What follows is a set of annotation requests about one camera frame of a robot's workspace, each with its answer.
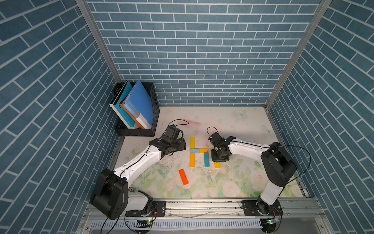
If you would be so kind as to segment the light blue short block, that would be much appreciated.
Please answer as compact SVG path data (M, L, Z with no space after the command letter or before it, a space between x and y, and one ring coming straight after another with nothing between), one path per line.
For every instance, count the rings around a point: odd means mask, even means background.
M192 148L192 149L190 149L190 153L199 154L200 153L200 149Z

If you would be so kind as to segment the small yellow short block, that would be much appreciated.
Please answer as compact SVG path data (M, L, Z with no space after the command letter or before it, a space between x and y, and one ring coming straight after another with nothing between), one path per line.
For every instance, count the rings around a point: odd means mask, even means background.
M209 152L209 150L207 148L200 148L199 149L200 154L204 154L204 153L208 153L208 152Z

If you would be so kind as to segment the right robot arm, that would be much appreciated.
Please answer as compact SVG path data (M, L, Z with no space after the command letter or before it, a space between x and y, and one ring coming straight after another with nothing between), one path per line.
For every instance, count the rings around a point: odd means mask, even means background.
M293 181L291 177L298 168L286 148L308 150L301 146L287 146L278 142L270 145L249 143L238 140L234 136L225 139L217 132L210 135L208 140L213 145L211 155L214 162L226 162L232 155L240 155L261 161L263 164L267 179L265 188L257 200L243 200L240 203L244 215L282 216L279 196L286 185Z

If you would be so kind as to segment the teal long block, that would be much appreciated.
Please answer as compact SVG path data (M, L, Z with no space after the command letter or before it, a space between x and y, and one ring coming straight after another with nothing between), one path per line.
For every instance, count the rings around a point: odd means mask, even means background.
M210 160L209 160L209 153L205 152L204 153L204 166L209 167L210 166Z

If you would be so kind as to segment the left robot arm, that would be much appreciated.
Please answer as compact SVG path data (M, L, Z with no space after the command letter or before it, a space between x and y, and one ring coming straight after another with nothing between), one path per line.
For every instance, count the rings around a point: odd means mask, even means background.
M149 167L165 156L186 150L184 133L176 125L169 125L161 137L149 142L139 155L114 169L104 169L97 178L90 204L110 220L128 211L141 216L150 214L153 198L143 191L130 192L132 183Z

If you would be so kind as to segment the orange-yellow long block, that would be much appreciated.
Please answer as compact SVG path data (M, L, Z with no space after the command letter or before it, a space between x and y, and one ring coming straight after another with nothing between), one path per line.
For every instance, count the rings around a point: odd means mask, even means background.
M190 167L195 167L195 153L190 153Z

